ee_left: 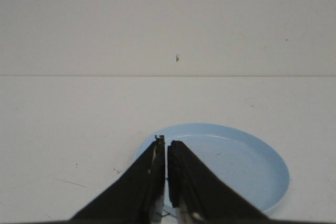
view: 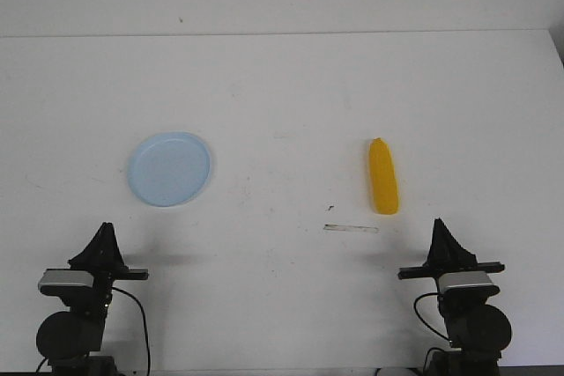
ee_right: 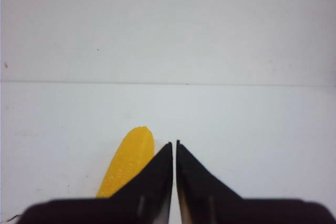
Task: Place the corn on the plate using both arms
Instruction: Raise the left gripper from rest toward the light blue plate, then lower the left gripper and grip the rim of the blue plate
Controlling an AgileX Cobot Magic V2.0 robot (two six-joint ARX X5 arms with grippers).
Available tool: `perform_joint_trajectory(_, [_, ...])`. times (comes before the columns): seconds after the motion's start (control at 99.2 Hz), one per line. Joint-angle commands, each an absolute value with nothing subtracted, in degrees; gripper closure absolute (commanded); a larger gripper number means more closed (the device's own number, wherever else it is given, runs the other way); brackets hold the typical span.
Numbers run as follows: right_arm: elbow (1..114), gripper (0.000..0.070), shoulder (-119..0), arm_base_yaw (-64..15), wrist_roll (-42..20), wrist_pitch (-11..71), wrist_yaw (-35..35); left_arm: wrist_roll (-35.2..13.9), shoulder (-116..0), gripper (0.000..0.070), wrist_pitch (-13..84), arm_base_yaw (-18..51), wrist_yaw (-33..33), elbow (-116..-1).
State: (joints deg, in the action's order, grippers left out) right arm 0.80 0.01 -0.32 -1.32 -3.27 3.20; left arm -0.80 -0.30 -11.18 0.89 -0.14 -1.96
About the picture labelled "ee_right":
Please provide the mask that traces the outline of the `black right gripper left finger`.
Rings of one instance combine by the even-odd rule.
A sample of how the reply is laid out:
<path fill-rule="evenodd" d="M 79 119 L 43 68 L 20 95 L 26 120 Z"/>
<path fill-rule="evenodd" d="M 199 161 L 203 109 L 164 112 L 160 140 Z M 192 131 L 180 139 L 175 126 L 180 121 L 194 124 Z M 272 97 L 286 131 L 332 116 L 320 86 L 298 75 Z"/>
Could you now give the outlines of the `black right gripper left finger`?
<path fill-rule="evenodd" d="M 168 223 L 172 181 L 173 151 L 167 143 L 111 197 L 36 204 L 26 209 L 18 223 Z"/>

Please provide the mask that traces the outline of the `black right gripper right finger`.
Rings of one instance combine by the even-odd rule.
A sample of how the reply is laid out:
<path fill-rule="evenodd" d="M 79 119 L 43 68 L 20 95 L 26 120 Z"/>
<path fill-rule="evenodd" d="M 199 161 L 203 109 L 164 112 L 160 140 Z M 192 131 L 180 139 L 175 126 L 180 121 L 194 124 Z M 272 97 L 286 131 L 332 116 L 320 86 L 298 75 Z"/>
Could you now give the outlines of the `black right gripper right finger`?
<path fill-rule="evenodd" d="M 176 185 L 183 223 L 335 223 L 322 204 L 243 198 L 213 176 L 180 141 Z"/>

